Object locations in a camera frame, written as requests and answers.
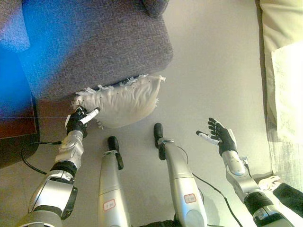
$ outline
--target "floor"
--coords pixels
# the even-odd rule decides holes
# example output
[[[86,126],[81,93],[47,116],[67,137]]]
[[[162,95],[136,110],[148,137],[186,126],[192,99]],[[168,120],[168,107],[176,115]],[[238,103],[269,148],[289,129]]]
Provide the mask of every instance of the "floor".
[[[239,154],[248,156],[253,175],[271,172],[255,1],[174,0],[164,19],[174,59],[160,72],[167,80],[162,83],[158,107],[146,119],[117,130],[102,131],[95,122],[89,125],[76,176],[79,193],[64,226],[98,226],[100,159],[111,135],[118,138],[124,159],[121,179],[133,226],[173,218],[167,166],[158,159],[153,142],[156,122],[163,124],[165,136],[187,151],[192,171],[224,193],[240,222],[255,226],[225,178],[216,147],[195,134],[196,130],[208,131],[207,119],[215,117],[232,128]],[[62,140],[70,111],[69,103],[38,103],[41,139]],[[29,161],[47,170],[56,153],[56,146],[41,145]],[[12,226],[26,214],[30,196],[43,176],[23,163],[1,169],[0,175],[0,226]],[[208,223],[238,226],[223,198],[204,183],[197,184],[205,197]]]

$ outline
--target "black cable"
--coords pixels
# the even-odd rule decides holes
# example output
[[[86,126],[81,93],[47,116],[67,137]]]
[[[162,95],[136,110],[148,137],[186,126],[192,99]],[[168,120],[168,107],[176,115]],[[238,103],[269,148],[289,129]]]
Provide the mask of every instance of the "black cable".
[[[215,225],[209,225],[209,224],[207,224],[207,226],[215,226]],[[215,226],[215,227],[225,227],[225,226]]]
[[[40,141],[40,142],[33,142],[33,143],[26,144],[26,145],[21,149],[21,158],[22,158],[22,161],[23,161],[28,167],[30,167],[31,169],[33,169],[33,170],[35,170],[35,171],[37,171],[37,172],[39,172],[39,173],[41,173],[41,174],[46,175],[46,172],[44,172],[44,171],[42,171],[42,170],[40,170],[40,169],[38,169],[38,168],[32,166],[32,165],[25,159],[25,157],[24,157],[24,150],[25,150],[25,148],[27,148],[28,146],[33,145],[33,144],[49,144],[49,145],[57,145],[57,144],[61,144],[61,141],[57,141],[57,142],[41,142],[41,141]]]
[[[186,154],[187,163],[188,163],[188,155],[187,155],[187,152],[186,152],[183,148],[181,148],[181,147],[178,147],[178,148],[180,148],[181,150],[184,151],[184,153]],[[225,200],[225,202],[226,202],[226,205],[227,205],[227,207],[228,207],[230,213],[232,214],[233,218],[236,220],[236,222],[239,224],[240,227],[243,227],[243,225],[239,222],[239,220],[237,219],[237,217],[234,215],[234,213],[233,213],[233,211],[232,211],[232,209],[231,209],[231,207],[230,207],[230,205],[229,205],[229,203],[228,203],[228,201],[227,201],[227,198],[223,195],[223,193],[222,193],[220,190],[218,190],[216,187],[212,186],[209,182],[207,182],[207,181],[205,181],[205,180],[202,180],[200,177],[198,177],[198,176],[195,175],[194,173],[192,173],[192,174],[193,174],[194,177],[196,177],[196,178],[199,179],[200,181],[204,182],[205,184],[209,185],[211,188],[213,188],[215,191],[217,191],[219,194],[221,194],[221,195],[223,196],[223,198],[224,198],[224,200]]]
[[[247,168],[248,175],[252,178],[252,176],[250,175],[250,167],[248,166],[248,164],[244,164],[244,166]]]
[[[177,146],[177,147],[180,148],[186,154],[186,158],[187,158],[186,163],[188,164],[188,155],[187,155],[186,151],[182,147],[179,147],[179,146]]]

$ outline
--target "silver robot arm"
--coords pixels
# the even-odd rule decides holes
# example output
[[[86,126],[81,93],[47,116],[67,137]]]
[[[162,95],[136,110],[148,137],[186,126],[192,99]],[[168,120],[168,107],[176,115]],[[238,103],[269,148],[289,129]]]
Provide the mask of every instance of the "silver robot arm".
[[[99,109],[95,109],[87,114],[83,107],[79,107],[68,116],[65,125],[68,135],[59,147],[55,164],[32,195],[28,214],[19,221],[18,227],[32,224],[61,227],[61,220],[70,216],[78,192],[73,184],[81,166],[82,140],[87,135],[87,122],[98,113]]]
[[[258,227],[293,227],[273,202],[259,189],[250,176],[247,158],[238,156],[237,143],[231,129],[226,129],[216,119],[209,118],[211,135],[197,131],[197,135],[219,146],[219,154],[226,168],[226,179],[237,196],[251,213]]]

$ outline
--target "black sleeve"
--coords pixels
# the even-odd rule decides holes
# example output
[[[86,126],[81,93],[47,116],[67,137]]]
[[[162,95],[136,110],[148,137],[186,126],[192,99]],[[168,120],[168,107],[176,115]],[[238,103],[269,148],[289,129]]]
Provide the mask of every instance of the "black sleeve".
[[[281,201],[281,203],[303,218],[302,192],[282,183],[273,191],[273,194]]]

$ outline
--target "label sticker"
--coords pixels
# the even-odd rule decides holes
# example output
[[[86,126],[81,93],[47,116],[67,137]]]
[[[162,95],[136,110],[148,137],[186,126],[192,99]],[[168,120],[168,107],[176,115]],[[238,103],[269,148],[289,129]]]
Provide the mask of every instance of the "label sticker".
[[[195,194],[189,194],[189,195],[185,195],[184,196],[184,200],[186,203],[192,203],[192,202],[196,202],[197,199],[195,197]]]
[[[116,206],[115,200],[107,201],[103,204],[104,211],[110,210]]]

